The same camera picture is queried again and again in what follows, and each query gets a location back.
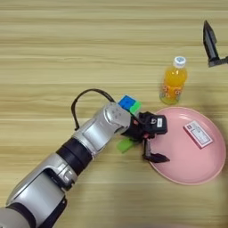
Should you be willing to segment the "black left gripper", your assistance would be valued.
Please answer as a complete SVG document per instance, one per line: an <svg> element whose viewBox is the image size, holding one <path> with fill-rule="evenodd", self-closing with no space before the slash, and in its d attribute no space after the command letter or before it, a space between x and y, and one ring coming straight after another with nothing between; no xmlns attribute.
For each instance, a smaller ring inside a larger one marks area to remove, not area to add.
<svg viewBox="0 0 228 228"><path fill-rule="evenodd" d="M143 158L152 163L168 162L169 158L156 153L151 149L151 139L155 137L153 124L151 121L154 114L146 111L140 112L139 116L132 116L129 128L122 134L125 139L122 140L122 151L126 152L137 143L143 143Z"/></svg>

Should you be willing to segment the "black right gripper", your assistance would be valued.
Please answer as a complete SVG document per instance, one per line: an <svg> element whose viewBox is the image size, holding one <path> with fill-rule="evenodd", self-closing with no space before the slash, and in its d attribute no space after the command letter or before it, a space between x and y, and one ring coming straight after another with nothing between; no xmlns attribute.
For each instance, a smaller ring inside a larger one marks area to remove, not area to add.
<svg viewBox="0 0 228 228"><path fill-rule="evenodd" d="M216 50L216 35L206 20L204 21L203 26L203 45L208 56L209 67L228 64L228 56L223 59L219 59L219 55Z"/></svg>

